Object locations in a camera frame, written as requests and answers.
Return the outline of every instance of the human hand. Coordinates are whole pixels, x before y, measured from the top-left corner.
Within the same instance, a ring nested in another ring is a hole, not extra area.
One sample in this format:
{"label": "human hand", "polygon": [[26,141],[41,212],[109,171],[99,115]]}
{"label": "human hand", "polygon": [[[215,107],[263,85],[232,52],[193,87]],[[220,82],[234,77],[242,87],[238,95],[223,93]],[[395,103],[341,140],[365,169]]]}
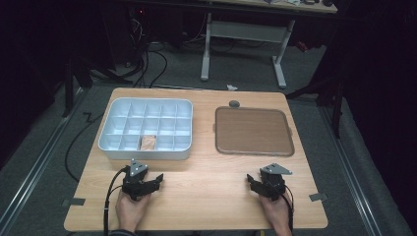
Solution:
{"label": "human hand", "polygon": [[139,201],[133,201],[129,195],[120,190],[116,204],[119,228],[134,233],[145,215],[149,199],[150,194],[143,196]]}
{"label": "human hand", "polygon": [[[288,194],[285,192],[283,196],[291,204],[291,200]],[[264,212],[267,220],[272,225],[276,236],[287,236],[292,235],[291,229],[289,228],[289,208],[283,197],[279,197],[276,201],[259,195],[259,199],[264,207]]]}

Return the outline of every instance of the desk top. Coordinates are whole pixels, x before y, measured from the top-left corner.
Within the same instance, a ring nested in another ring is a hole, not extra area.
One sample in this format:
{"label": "desk top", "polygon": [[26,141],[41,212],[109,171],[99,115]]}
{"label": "desk top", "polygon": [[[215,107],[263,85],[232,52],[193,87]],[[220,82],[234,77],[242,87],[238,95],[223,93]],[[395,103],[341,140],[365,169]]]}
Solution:
{"label": "desk top", "polygon": [[[185,98],[193,102],[193,142],[186,160],[142,160],[149,166],[146,180],[163,173],[160,190],[149,201],[141,230],[227,230],[270,228],[258,195],[250,191],[246,175],[259,178],[259,169],[278,163],[291,170],[284,176],[294,195],[295,228],[324,228],[328,220],[320,201],[309,195],[318,192],[305,152],[301,145],[285,96],[279,92],[180,90],[158,88],[117,88],[109,104],[117,97]],[[267,155],[222,154],[215,148],[214,111],[238,100],[241,107],[279,109],[287,117],[295,152],[289,157]],[[75,198],[86,199],[83,206],[70,206],[64,226],[70,231],[103,229],[104,200],[113,176],[129,160],[112,160],[98,148],[102,119]],[[120,175],[114,186],[122,183]],[[118,227],[115,204],[110,198],[109,228]]]}
{"label": "desk top", "polygon": [[316,12],[316,13],[337,13],[337,8],[333,5],[327,7],[323,4],[322,0],[320,3],[316,3],[313,5],[307,5],[304,3],[299,4],[298,6],[287,3],[284,0],[275,3],[267,3],[264,0],[210,0],[211,2],[218,2],[218,3],[227,3],[227,4],[241,4],[241,5],[251,5],[257,7],[271,7],[271,8],[279,8],[285,10],[295,10],[295,11],[304,11],[304,12]]}

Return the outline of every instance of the person's left hand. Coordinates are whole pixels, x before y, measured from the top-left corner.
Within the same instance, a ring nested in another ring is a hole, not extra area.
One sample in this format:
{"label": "person's left hand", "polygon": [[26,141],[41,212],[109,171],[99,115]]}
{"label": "person's left hand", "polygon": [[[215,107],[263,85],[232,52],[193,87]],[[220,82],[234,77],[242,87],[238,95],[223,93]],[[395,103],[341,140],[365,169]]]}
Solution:
{"label": "person's left hand", "polygon": [[119,228],[134,233],[145,215],[149,199],[150,194],[143,196],[139,201],[133,201],[129,195],[120,190],[116,204]]}

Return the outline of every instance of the compartment box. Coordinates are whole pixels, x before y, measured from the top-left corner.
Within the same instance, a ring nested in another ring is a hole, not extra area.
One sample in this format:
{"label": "compartment box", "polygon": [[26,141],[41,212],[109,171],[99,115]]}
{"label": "compartment box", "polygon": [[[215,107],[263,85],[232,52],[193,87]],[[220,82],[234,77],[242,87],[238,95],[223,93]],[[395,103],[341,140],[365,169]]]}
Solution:
{"label": "compartment box", "polygon": [[[111,159],[186,159],[193,133],[193,104],[187,99],[115,99],[98,146]],[[142,138],[155,136],[154,150],[141,150]]]}

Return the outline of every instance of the sleeve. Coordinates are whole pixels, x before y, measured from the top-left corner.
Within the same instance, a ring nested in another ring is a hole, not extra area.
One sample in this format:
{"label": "sleeve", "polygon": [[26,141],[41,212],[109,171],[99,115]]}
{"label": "sleeve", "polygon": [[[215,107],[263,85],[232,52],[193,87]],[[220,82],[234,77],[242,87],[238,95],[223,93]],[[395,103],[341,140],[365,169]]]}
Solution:
{"label": "sleeve", "polygon": [[127,230],[124,230],[124,229],[118,229],[118,230],[111,231],[109,236],[138,236],[138,235],[132,232],[129,232]]}

